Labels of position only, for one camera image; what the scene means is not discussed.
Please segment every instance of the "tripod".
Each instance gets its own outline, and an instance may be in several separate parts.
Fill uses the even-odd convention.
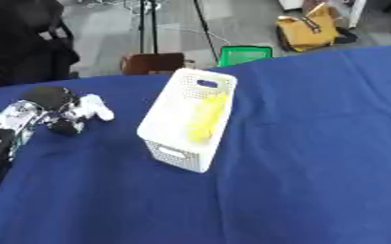
[[[157,17],[155,12],[156,7],[156,0],[149,0],[151,2],[151,11],[152,11],[152,32],[153,32],[153,47],[154,47],[154,54],[158,54],[158,34],[157,34]],[[198,18],[201,23],[201,27],[203,28],[204,34],[206,35],[206,39],[209,43],[209,47],[212,51],[212,55],[214,56],[214,59],[216,62],[218,61],[218,56],[215,51],[214,44],[212,43],[212,38],[209,33],[209,25],[206,22],[203,12],[201,11],[201,7],[198,3],[198,0],[193,0],[195,11],[198,15]],[[144,53],[144,44],[145,44],[145,0],[140,0],[140,25],[139,25],[139,34],[140,34],[140,53]]]

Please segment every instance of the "floor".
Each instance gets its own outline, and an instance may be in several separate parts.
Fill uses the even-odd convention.
[[[139,17],[123,8],[123,0],[105,0],[106,5],[76,0],[60,0],[66,6],[65,21],[76,36],[75,48],[81,61],[73,69],[83,77],[119,74],[123,54],[139,52]],[[137,0],[125,0],[135,6]],[[160,51],[183,51],[195,60],[197,68],[215,65],[205,36],[201,32],[193,1],[158,0]],[[278,48],[275,20],[282,14],[278,0],[199,0],[208,20],[214,45],[260,45],[274,48],[274,56],[292,55]],[[391,45],[391,13],[381,12],[385,0],[368,1],[368,6],[354,32],[357,43],[329,49],[347,49]],[[151,50],[150,27],[147,27],[146,49]]]

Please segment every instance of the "blue tablecloth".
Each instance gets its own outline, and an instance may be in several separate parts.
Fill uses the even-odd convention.
[[[391,244],[391,47],[218,71],[239,84],[205,174],[136,135],[167,76],[53,83],[103,96],[116,120],[40,128],[0,187],[0,244]],[[0,89],[0,110],[29,87]]]

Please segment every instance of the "yellow cloth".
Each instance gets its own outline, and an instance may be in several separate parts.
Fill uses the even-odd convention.
[[[228,95],[222,92],[207,96],[197,105],[195,116],[188,125],[188,136],[191,141],[202,142],[212,136],[227,99]]]

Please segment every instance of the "cable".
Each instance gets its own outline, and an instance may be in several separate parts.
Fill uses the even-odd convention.
[[[169,27],[162,27],[162,26],[158,26],[160,29],[163,29],[163,30],[170,30],[170,31],[186,31],[186,32],[192,32],[192,33],[197,33],[197,34],[203,34],[204,35],[204,32],[201,32],[201,31],[197,31],[197,30],[184,30],[184,29],[179,29],[179,28],[169,28]],[[212,32],[208,32],[211,36],[213,36],[214,38],[218,39],[218,40],[221,40],[223,41],[224,43],[226,43],[228,46],[231,46],[232,43],[223,38],[223,37],[220,37],[218,36],[217,34],[215,33],[212,33]]]
[[[170,2],[170,0],[164,0],[162,1],[161,3],[158,3],[157,4],[157,7],[155,8],[155,10],[160,10],[162,6],[164,6],[166,3]],[[151,2],[150,1],[145,1],[146,3],[146,8],[145,8],[145,15],[147,15],[150,10],[152,9],[152,6],[151,6]],[[138,5],[136,6],[128,6],[128,8],[131,10],[131,13],[133,15],[133,17],[135,16],[140,16],[140,13],[134,13],[134,9],[138,9]],[[203,34],[204,35],[204,32],[201,32],[201,31],[197,31],[197,30],[184,30],[184,29],[178,29],[178,28],[168,28],[168,27],[162,27],[162,26],[157,26],[158,28],[160,29],[163,29],[163,30],[170,30],[170,31],[186,31],[186,32],[192,32],[192,33],[197,33],[197,34]],[[223,37],[220,37],[218,36],[217,34],[215,33],[212,33],[212,32],[208,32],[209,35],[213,36],[214,38],[220,40],[220,41],[223,41],[225,44],[227,44],[228,46],[231,46],[231,42],[229,40],[227,40],[226,38],[223,38]]]
[[[124,9],[124,10],[131,10],[128,6],[126,6],[126,0],[119,0],[119,1],[112,1],[112,2],[107,2],[105,0],[101,2],[96,2],[96,3],[90,3],[86,5],[86,8],[95,8],[98,6],[113,6],[114,8],[118,9]]]

